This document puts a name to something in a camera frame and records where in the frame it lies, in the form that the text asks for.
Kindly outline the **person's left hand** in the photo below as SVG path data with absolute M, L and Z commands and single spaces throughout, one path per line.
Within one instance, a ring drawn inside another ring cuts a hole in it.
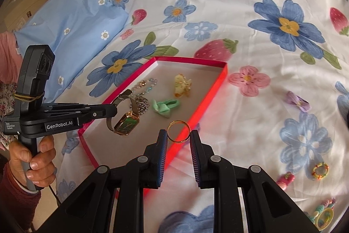
M 12 141 L 9 145 L 11 173 L 23 187 L 28 188 L 28 180 L 38 187 L 47 187 L 56 178 L 53 164 L 56 156 L 54 137 L 45 136 L 39 143 L 39 150 L 40 152 L 33 157 L 19 141 Z

